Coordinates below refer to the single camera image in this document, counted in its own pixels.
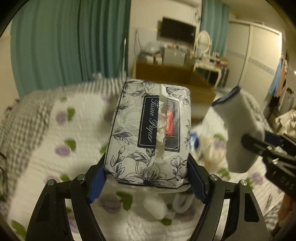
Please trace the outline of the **floral tissue paper pack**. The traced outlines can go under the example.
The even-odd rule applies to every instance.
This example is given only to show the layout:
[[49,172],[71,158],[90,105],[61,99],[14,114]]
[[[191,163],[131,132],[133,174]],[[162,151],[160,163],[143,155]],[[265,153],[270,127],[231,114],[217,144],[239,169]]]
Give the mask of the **floral tissue paper pack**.
[[113,185],[152,192],[189,187],[190,90],[127,80],[115,109],[104,169]]

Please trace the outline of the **small grey fridge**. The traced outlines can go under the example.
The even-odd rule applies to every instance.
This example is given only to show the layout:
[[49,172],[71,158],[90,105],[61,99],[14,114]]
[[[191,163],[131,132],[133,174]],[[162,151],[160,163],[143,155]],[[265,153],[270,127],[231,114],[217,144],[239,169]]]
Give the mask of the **small grey fridge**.
[[185,62],[185,55],[186,54],[181,50],[166,48],[164,50],[163,64],[183,66]]

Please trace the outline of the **floral quilted bedspread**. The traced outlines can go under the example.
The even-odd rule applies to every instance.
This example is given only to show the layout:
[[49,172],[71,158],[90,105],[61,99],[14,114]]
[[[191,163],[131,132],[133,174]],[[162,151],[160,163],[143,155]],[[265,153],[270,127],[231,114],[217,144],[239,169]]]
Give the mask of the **floral quilted bedspread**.
[[[50,179],[74,179],[96,164],[103,154],[110,128],[103,115],[111,109],[98,94],[71,93],[45,102],[48,127],[41,143],[30,153],[20,175],[8,213],[8,223],[24,239],[37,199]],[[193,156],[225,181],[245,179],[260,205],[268,229],[277,222],[283,192],[268,181],[261,160],[244,174],[228,171],[225,159],[227,130],[210,108],[194,131],[201,146]],[[191,235],[203,204],[189,191],[149,194],[123,185],[106,183],[92,204],[93,213],[107,240],[186,240]]]

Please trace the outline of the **black wall television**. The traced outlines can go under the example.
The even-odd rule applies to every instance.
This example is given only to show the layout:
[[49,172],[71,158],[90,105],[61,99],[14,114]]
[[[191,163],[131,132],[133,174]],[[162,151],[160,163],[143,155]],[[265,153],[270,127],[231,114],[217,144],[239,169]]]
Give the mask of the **black wall television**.
[[196,27],[188,23],[163,17],[160,36],[193,44],[196,36]]

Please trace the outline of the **hanging clothes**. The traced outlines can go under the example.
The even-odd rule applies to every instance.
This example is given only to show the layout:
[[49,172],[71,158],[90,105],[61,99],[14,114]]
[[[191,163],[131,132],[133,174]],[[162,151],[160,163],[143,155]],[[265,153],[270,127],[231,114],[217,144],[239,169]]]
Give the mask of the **hanging clothes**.
[[285,80],[287,77],[288,63],[285,57],[282,55],[280,57],[277,69],[275,71],[273,81],[268,90],[268,93],[275,97],[280,97],[282,95],[283,89],[285,88]]

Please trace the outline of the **teal curtain left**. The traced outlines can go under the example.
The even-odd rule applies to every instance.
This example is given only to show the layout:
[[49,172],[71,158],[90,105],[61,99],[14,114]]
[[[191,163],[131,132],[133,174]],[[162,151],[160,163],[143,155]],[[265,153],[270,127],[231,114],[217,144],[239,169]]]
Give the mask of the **teal curtain left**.
[[127,71],[130,1],[28,1],[11,25],[20,96]]

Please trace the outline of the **white dressing table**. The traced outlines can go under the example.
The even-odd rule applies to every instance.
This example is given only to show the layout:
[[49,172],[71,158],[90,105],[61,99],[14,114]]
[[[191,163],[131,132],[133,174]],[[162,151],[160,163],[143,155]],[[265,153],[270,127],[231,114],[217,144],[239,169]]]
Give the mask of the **white dressing table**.
[[217,80],[213,84],[215,88],[221,87],[229,75],[228,60],[225,57],[204,56],[203,58],[195,59],[193,70],[195,71],[196,69],[217,73]]

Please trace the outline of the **white blue soft pouch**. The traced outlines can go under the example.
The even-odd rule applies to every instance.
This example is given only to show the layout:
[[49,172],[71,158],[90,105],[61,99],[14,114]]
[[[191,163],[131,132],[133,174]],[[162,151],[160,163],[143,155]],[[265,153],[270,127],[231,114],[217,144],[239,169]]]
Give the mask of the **white blue soft pouch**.
[[220,115],[227,127],[226,161],[228,170],[245,173],[255,163],[258,155],[243,147],[242,137],[246,134],[263,141],[266,120],[259,103],[241,87],[215,100],[212,108]]

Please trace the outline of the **teal curtain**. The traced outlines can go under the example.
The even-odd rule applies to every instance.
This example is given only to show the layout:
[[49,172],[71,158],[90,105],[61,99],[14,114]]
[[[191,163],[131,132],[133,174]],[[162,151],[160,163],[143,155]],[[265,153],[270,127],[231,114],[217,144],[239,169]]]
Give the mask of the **teal curtain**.
[[202,1],[200,30],[206,30],[212,40],[210,53],[224,56],[229,32],[229,5],[221,1]]
[[20,96],[127,71],[130,1],[28,1],[11,25]]

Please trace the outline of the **teal curtain right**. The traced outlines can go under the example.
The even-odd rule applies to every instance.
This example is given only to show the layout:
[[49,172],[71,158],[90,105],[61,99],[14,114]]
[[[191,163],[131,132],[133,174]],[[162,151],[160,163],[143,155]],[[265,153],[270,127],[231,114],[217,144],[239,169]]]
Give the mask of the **teal curtain right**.
[[229,32],[229,5],[221,1],[202,1],[200,30],[206,30],[212,40],[210,53],[224,56]]

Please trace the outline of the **brown cardboard box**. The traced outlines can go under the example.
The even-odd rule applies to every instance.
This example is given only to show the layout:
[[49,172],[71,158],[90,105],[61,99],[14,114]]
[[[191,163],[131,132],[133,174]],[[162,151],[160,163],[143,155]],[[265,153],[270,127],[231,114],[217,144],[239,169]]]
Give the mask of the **brown cardboard box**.
[[154,65],[138,60],[134,64],[132,77],[188,88],[191,91],[191,116],[195,123],[204,119],[216,96],[204,77],[189,67]]

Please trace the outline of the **checkered grey blanket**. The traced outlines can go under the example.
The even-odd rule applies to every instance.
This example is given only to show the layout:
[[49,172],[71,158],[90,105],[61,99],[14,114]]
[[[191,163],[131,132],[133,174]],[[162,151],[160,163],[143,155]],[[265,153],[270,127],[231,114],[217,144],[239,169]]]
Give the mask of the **checkered grey blanket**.
[[21,173],[27,168],[31,152],[43,140],[50,114],[57,99],[76,93],[118,94],[123,78],[94,76],[90,82],[35,90],[16,99],[1,118],[1,214],[6,216]]

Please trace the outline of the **white oval vanity mirror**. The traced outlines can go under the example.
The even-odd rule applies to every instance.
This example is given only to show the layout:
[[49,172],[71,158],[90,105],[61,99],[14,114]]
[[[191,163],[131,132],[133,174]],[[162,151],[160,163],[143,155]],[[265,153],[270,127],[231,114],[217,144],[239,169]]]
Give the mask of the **white oval vanity mirror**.
[[203,30],[196,36],[193,50],[198,55],[207,54],[211,49],[211,45],[212,40],[209,33],[206,30]]

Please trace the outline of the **white sliding wardrobe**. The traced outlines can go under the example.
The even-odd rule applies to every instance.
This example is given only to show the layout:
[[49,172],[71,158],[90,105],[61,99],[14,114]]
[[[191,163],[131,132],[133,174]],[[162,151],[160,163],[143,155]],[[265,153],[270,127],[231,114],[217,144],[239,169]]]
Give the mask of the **white sliding wardrobe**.
[[251,22],[230,21],[225,53],[229,74],[225,86],[241,86],[265,108],[281,50],[281,32]]

